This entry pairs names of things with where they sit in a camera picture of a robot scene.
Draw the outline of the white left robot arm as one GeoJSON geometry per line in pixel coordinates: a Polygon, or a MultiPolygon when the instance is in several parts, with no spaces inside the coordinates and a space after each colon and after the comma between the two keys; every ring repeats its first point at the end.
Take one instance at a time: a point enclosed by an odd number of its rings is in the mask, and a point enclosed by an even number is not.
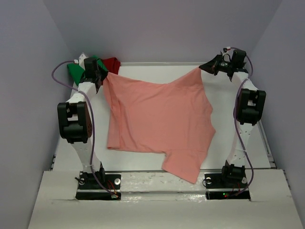
{"type": "Polygon", "coordinates": [[[95,123],[90,99],[99,91],[108,71],[99,66],[99,58],[88,57],[68,63],[77,65],[83,72],[77,87],[59,84],[74,91],[72,97],[57,105],[59,132],[71,144],[82,164],[80,184],[89,182],[94,188],[101,188],[106,181],[102,162],[97,158],[95,147],[95,123]]]}

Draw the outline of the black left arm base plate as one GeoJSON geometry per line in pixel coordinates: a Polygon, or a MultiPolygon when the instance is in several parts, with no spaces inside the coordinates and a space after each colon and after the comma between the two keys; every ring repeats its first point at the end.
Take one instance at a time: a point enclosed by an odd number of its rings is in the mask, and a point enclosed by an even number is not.
{"type": "Polygon", "coordinates": [[[81,172],[74,179],[78,182],[77,200],[121,200],[121,174],[106,173],[105,181],[100,180],[104,188],[97,183],[93,174],[81,172]]]}

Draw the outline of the pink t shirt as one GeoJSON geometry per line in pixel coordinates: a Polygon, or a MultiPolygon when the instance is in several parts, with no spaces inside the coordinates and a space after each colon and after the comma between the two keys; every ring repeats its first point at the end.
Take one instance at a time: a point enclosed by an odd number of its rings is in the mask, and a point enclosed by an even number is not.
{"type": "Polygon", "coordinates": [[[197,181],[215,134],[199,68],[163,84],[110,73],[103,93],[110,107],[108,149],[164,153],[163,170],[197,181]]]}

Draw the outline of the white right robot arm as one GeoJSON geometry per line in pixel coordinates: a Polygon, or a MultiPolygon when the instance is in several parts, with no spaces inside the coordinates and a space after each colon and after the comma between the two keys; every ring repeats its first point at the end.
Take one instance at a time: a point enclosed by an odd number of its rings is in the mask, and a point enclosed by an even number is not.
{"type": "Polygon", "coordinates": [[[245,59],[252,63],[246,51],[225,47],[212,60],[199,66],[201,70],[213,75],[226,73],[230,81],[238,87],[233,109],[234,140],[219,175],[219,181],[224,187],[241,183],[245,178],[245,161],[249,160],[246,146],[251,131],[262,118],[266,99],[266,92],[259,90],[250,80],[254,69],[250,65],[251,72],[246,70],[245,59]]]}

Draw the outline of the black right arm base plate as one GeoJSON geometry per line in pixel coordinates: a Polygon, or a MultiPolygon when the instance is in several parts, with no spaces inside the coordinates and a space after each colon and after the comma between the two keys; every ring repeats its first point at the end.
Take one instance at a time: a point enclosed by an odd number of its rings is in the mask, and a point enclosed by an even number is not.
{"type": "Polygon", "coordinates": [[[205,197],[207,200],[251,199],[248,189],[237,194],[247,186],[247,183],[235,182],[232,184],[224,182],[220,173],[205,174],[202,185],[206,188],[205,197]]]}

